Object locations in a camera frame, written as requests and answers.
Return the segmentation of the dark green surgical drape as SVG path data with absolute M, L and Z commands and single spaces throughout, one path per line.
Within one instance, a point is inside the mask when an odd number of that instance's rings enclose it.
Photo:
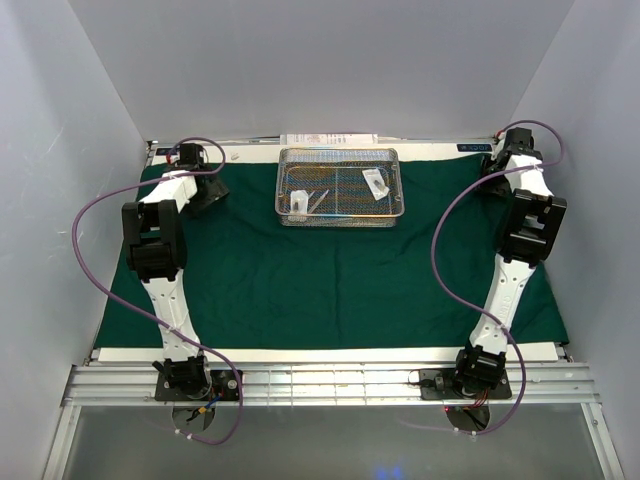
M 277 168 L 233 164 L 229 196 L 184 217 L 184 290 L 216 349 L 459 347 L 494 270 L 506 202 L 462 196 L 475 156 L 407 162 L 392 228 L 293 228 L 274 209 Z

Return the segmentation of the metal wire mesh tray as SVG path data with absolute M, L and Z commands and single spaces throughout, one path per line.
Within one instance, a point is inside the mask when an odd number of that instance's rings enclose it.
M 362 171 L 378 168 L 389 194 L 375 201 Z M 309 207 L 329 190 L 317 210 L 306 216 L 292 216 L 290 194 L 309 193 Z M 405 212 L 400 162 L 394 149 L 386 148 L 302 148 L 280 152 L 275 212 L 289 227 L 389 228 Z

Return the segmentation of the clear pouch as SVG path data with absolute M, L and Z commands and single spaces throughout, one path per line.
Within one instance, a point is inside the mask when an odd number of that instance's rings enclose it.
M 362 175 L 375 201 L 380 201 L 389 194 L 389 187 L 378 168 L 366 169 Z
M 309 193 L 306 190 L 294 190 L 290 194 L 290 210 L 292 216 L 306 216 L 308 213 Z

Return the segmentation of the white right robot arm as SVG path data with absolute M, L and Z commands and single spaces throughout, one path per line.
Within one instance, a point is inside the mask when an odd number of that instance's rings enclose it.
M 456 358 L 451 382 L 463 397 L 486 395 L 506 383 L 506 355 L 515 314 L 527 283 L 550 255 L 568 207 L 544 178 L 543 156 L 528 128 L 496 136 L 484 160 L 484 191 L 502 194 L 507 208 L 495 242 L 493 279 L 483 312 Z

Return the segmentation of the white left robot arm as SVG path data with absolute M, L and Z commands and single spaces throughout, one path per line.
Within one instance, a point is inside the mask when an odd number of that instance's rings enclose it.
M 154 189 L 121 210 L 123 246 L 129 270 L 146 290 L 163 340 L 164 360 L 154 367 L 166 385 L 189 399 L 212 389 L 200 340 L 184 292 L 187 243 L 181 214 L 197 217 L 229 190 L 208 161 L 202 137 L 179 141 L 166 154 L 168 170 Z

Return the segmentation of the silver surgical scissors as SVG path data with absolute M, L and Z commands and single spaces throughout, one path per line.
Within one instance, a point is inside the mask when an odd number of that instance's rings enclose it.
M 308 215 L 313 214 L 317 210 L 317 208 L 320 206 L 323 200 L 327 197 L 328 193 L 329 193 L 329 190 L 326 190 L 325 192 L 323 192 L 320 195 L 320 197 L 309 207 L 309 209 L 307 210 Z

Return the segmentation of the blue label right corner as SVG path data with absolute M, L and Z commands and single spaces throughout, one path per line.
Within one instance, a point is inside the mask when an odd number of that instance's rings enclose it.
M 493 147 L 487 143 L 458 143 L 456 148 L 459 152 L 491 152 Z

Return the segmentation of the blue label corner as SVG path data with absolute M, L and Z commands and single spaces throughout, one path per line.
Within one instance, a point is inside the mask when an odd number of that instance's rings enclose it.
M 493 147 L 487 143 L 458 143 L 456 148 L 459 152 L 491 152 Z
M 176 150 L 173 148 L 157 148 L 155 151 L 155 156 L 167 156 L 167 155 L 174 155 L 176 153 Z

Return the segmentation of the blue label left corner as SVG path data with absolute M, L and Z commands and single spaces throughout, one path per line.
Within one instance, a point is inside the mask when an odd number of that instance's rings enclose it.
M 174 155 L 176 153 L 176 150 L 173 148 L 157 148 L 155 151 L 155 156 L 167 156 L 167 155 Z

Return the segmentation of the white paper sheet at back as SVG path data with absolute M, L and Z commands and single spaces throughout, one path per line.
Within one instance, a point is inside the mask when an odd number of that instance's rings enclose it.
M 287 146 L 351 146 L 377 143 L 377 134 L 289 133 L 280 136 L 280 144 Z

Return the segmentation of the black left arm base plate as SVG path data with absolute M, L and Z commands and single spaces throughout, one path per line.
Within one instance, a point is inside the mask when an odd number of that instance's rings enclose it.
M 204 376 L 193 374 L 158 376 L 154 399 L 161 402 L 238 401 L 239 382 L 230 369 L 210 370 Z

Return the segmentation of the aluminium front frame rail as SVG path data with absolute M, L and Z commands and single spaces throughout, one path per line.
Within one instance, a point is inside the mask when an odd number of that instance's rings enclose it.
M 246 406 L 414 406 L 462 404 L 464 398 L 419 387 L 434 373 L 417 364 L 308 364 L 243 367 Z M 65 406 L 178 406 L 177 394 L 160 393 L 158 372 L 150 366 L 91 365 L 72 370 Z M 599 401 L 590 369 L 580 363 L 533 363 L 510 366 L 489 405 L 581 404 Z

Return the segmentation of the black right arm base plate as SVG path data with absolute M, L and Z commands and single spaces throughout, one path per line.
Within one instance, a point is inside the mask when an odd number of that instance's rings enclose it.
M 506 375 L 495 388 L 464 386 L 454 375 L 454 368 L 414 369 L 408 374 L 408 385 L 417 387 L 423 400 L 508 400 L 512 390 Z

